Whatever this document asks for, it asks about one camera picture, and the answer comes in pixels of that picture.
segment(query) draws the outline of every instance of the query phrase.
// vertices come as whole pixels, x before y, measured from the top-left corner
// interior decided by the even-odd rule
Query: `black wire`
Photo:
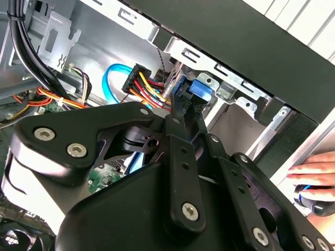
[[[161,54],[161,50],[157,48],[157,51],[158,51],[158,54],[159,54],[159,57],[161,59],[161,63],[162,63],[162,67],[163,67],[163,82],[165,82],[165,65],[164,65],[164,61],[163,61],[163,57],[162,57],[162,54]]]
[[[23,16],[24,15],[24,0],[18,0],[16,1],[17,3],[17,15],[18,16]],[[59,80],[56,78],[56,76],[49,70],[49,68],[42,62],[42,60],[38,57],[36,51],[34,50],[26,27],[25,27],[25,23],[21,20],[18,21],[18,27],[19,27],[19,31],[22,37],[22,41],[24,43],[25,49],[27,51],[28,56],[30,57],[30,59],[32,60],[32,62],[36,65],[36,67],[40,70],[40,72],[44,75],[44,78],[47,80],[47,82],[49,83],[49,85],[54,89],[54,93],[58,94],[61,97],[64,97],[66,99],[70,99],[70,97],[68,96],[68,94],[66,93],[65,89],[63,88],[63,86],[61,85],[61,83],[59,82]]]

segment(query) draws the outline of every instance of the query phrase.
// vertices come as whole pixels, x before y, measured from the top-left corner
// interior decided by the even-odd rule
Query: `cable tie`
[[[7,16],[9,19],[14,20],[14,21],[24,21],[26,19],[25,14],[23,14],[23,16],[21,17],[18,17],[18,16],[10,14],[8,11],[7,11]]]
[[[61,98],[57,101],[57,105],[58,105],[59,107],[62,107],[62,106],[64,105],[63,101],[64,101],[64,98],[61,97]]]

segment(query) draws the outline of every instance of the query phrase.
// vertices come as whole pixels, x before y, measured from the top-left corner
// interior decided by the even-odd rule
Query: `white panel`
[[[258,12],[265,14],[273,0],[243,0]]]
[[[335,51],[335,18],[325,27],[322,33],[311,45],[311,49],[328,59]]]
[[[277,18],[276,24],[287,30],[305,3],[306,0],[290,0]]]
[[[308,44],[335,9],[334,0],[312,0],[292,25],[289,33]]]
[[[265,13],[265,16],[271,21],[275,21],[282,10],[285,8],[288,1],[289,0],[276,0],[267,13]]]

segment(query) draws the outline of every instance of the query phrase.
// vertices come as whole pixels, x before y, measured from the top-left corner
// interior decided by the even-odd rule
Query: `metal bracket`
[[[153,42],[159,28],[150,20],[117,0],[81,0],[141,39]]]
[[[260,97],[264,97],[267,100],[271,99],[265,92],[246,82],[234,72],[228,70],[220,63],[215,62],[213,59],[179,38],[173,37],[164,52],[169,53],[173,58],[194,70],[212,73],[254,100],[258,100]]]
[[[78,42],[81,31],[78,30],[69,39],[72,22],[56,12],[51,12],[38,55],[51,68],[63,72],[70,49]]]

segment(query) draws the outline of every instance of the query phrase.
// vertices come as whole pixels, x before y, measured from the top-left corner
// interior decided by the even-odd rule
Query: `circuit board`
[[[52,103],[48,104],[47,106],[45,106],[45,112],[49,113],[49,112],[60,112],[62,111],[62,108],[57,104],[56,101],[53,101]]]
[[[88,190],[90,193],[98,192],[123,177],[119,168],[115,166],[105,164],[94,168],[88,176]]]

